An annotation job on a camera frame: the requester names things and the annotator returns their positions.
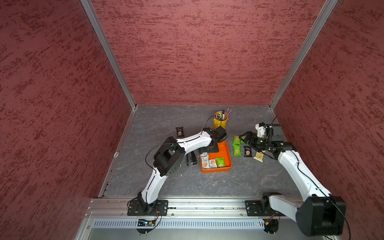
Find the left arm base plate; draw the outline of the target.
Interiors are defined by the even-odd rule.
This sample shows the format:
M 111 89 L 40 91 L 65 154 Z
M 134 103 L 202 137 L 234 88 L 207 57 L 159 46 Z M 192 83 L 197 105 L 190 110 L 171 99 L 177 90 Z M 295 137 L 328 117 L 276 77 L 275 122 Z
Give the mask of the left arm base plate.
M 168 212 L 169 201 L 157 200 L 150 205 L 142 205 L 138 199 L 130 200 L 127 204 L 128 216 L 159 216 L 164 217 Z

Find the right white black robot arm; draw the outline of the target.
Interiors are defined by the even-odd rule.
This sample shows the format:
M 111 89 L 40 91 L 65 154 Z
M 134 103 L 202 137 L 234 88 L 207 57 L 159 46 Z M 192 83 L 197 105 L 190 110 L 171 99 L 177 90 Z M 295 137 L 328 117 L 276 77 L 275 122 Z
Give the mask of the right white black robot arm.
M 259 152 L 270 152 L 288 172 L 296 184 L 303 202 L 290 200 L 279 193 L 263 193 L 259 209 L 263 214 L 280 214 L 297 223 L 307 237 L 340 236 L 344 226 L 346 203 L 342 197 L 334 196 L 312 174 L 299 152 L 290 142 L 259 138 L 256 133 L 246 132 L 240 140 Z

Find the black cookie packet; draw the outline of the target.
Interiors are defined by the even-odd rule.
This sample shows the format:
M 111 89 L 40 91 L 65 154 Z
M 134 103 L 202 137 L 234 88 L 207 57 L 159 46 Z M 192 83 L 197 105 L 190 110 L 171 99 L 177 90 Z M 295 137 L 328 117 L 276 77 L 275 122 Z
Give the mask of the black cookie packet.
M 183 127 L 176 127 L 176 131 L 177 131 L 177 138 L 178 139 L 182 139 L 185 137 Z
M 252 157 L 252 149 L 249 146 L 244 146 L 244 157 Z

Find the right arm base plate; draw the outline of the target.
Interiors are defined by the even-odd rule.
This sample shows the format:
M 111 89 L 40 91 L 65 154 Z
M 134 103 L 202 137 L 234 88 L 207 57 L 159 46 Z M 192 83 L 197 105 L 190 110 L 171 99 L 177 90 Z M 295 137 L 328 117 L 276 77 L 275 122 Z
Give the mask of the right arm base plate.
M 261 201 L 245 201 L 245 209 L 248 217 L 284 217 L 282 213 L 272 210 L 271 208 L 263 209 Z

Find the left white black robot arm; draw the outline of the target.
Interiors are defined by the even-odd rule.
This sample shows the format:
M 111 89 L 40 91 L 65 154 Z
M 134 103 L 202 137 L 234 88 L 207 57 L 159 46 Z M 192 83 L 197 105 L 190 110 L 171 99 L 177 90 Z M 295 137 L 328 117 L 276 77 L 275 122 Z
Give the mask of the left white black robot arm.
M 154 208 L 159 192 L 166 179 L 180 166 L 185 155 L 224 141 L 227 132 L 218 127 L 203 128 L 198 134 L 183 139 L 167 138 L 154 155 L 154 162 L 149 167 L 152 169 L 151 177 L 145 188 L 138 193 L 137 200 L 143 212 Z

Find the orange plastic storage box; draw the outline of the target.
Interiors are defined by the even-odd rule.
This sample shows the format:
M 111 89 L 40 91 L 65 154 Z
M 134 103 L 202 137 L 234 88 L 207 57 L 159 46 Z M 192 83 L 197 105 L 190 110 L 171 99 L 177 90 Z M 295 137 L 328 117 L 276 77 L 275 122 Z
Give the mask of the orange plastic storage box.
M 202 173 L 208 174 L 208 173 L 228 172 L 232 168 L 231 154 L 230 154 L 227 142 L 223 141 L 222 143 L 218 143 L 218 149 L 219 151 L 217 153 L 208 153 L 209 160 L 216 159 L 216 158 L 223 158 L 225 166 L 218 167 L 218 168 L 205 169 L 203 168 L 202 161 L 200 161 L 200 168 Z

